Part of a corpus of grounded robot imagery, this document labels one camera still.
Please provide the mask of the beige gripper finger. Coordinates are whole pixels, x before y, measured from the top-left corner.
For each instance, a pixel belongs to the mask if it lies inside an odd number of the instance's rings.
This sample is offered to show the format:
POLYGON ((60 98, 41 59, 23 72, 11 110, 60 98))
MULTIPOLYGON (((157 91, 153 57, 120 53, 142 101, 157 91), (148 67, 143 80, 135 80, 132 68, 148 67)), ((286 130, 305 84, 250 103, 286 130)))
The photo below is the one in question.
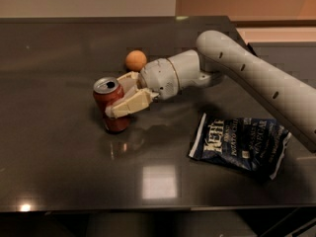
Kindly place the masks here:
POLYGON ((118 78, 118 83, 121 85, 123 90, 123 97, 129 99, 139 92, 139 73, 128 72, 118 78))
POLYGON ((111 119, 118 119, 137 113, 149 107, 158 93, 148 88, 131 88, 123 98, 106 107, 105 114, 111 119))

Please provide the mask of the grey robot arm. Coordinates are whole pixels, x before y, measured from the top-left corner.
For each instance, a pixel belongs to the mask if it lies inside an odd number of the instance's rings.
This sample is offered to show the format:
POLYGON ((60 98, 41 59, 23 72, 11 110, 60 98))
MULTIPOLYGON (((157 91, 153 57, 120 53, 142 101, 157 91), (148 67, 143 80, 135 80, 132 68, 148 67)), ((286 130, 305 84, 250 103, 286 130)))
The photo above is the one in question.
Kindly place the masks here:
POLYGON ((311 152, 316 152, 316 89, 253 55, 218 31, 201 33, 197 48, 146 64, 118 79, 124 97, 106 107, 110 118, 146 109, 188 87, 209 87, 223 74, 242 86, 311 152))

